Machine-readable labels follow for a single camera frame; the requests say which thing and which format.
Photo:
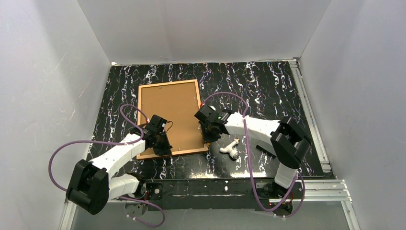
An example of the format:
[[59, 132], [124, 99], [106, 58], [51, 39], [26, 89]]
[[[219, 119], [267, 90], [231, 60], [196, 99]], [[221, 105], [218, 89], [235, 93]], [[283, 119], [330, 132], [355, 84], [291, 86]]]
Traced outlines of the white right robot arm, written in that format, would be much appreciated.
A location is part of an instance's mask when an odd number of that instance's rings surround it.
[[258, 141], [258, 147], [275, 156], [279, 163], [272, 183], [273, 192], [287, 192], [313, 140], [292, 117], [264, 120], [238, 112], [203, 105], [194, 115], [206, 143], [216, 142], [222, 134], [241, 135]]

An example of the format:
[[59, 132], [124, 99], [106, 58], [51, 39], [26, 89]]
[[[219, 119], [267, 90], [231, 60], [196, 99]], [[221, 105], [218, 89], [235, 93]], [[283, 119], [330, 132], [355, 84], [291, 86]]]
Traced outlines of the wooden picture frame with photo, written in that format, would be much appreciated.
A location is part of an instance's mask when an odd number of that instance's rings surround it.
[[208, 151], [203, 141], [199, 121], [194, 115], [199, 110], [201, 98], [196, 79], [140, 85], [138, 108], [148, 118], [158, 115], [170, 123], [166, 125], [171, 154], [158, 156], [152, 149], [139, 154], [138, 160], [168, 158]]

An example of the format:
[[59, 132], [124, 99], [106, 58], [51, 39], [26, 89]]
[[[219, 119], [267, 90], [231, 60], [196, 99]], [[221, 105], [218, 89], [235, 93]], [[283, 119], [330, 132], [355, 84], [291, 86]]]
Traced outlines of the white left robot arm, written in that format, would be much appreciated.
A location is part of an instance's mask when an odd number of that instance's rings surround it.
[[101, 156], [77, 162], [66, 198], [95, 215], [110, 200], [124, 195], [144, 197], [147, 193], [144, 176], [136, 172], [126, 172], [119, 177], [115, 174], [146, 150], [153, 150], [156, 155], [171, 154], [172, 146], [165, 131], [167, 123], [168, 120], [153, 115], [143, 127], [132, 128], [118, 145]]

